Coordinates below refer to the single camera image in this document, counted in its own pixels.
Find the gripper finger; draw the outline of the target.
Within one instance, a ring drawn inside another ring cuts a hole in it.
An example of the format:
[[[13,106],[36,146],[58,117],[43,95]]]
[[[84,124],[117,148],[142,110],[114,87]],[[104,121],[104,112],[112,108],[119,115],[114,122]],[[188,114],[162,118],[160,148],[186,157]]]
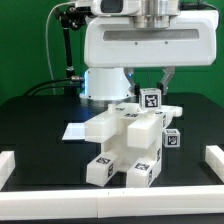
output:
[[[129,91],[133,93],[135,96],[138,96],[140,94],[140,85],[136,84],[132,78],[132,75],[134,74],[133,68],[125,68],[124,74],[130,84]]]
[[[174,66],[164,67],[163,72],[164,76],[162,80],[157,83],[157,88],[161,90],[161,93],[163,95],[166,95],[168,91],[168,85],[175,75],[175,67]]]

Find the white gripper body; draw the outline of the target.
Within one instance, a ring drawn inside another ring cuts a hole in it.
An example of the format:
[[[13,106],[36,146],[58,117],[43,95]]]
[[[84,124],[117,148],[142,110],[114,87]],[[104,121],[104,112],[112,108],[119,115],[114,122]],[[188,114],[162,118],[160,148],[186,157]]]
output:
[[[98,17],[86,30],[91,68],[204,66],[217,52],[215,10],[183,11],[165,29],[137,29],[130,17]]]

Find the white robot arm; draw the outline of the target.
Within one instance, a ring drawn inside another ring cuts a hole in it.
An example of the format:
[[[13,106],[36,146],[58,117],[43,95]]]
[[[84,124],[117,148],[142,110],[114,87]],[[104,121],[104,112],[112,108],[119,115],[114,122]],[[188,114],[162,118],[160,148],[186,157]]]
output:
[[[177,67],[207,66],[216,58],[220,13],[204,2],[90,0],[88,6],[85,100],[132,97],[135,68],[163,68],[166,85]]]

